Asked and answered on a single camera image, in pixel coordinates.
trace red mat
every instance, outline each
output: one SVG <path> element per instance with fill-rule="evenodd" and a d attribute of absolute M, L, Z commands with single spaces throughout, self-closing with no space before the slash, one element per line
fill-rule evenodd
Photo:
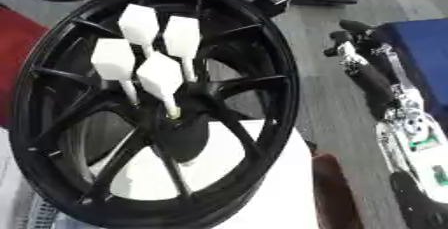
<path fill-rule="evenodd" d="M 0 5 L 0 126 L 6 126 L 14 80 L 45 28 Z"/>

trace white plastic block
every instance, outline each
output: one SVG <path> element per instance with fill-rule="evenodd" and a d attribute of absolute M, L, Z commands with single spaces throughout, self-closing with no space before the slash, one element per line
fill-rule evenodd
<path fill-rule="evenodd" d="M 98 39 L 91 62 L 103 80 L 129 80 L 135 56 L 127 40 Z"/>
<path fill-rule="evenodd" d="M 157 14 L 153 8 L 129 4 L 118 21 L 121 32 L 131 43 L 150 46 L 159 32 Z"/>
<path fill-rule="evenodd" d="M 179 109 L 174 93 L 183 83 L 180 64 L 160 52 L 153 52 L 137 70 L 137 76 L 145 91 L 162 100 L 170 116 L 176 117 Z"/>
<path fill-rule="evenodd" d="M 193 59 L 201 43 L 199 20 L 171 16 L 163 37 L 171 56 Z"/>

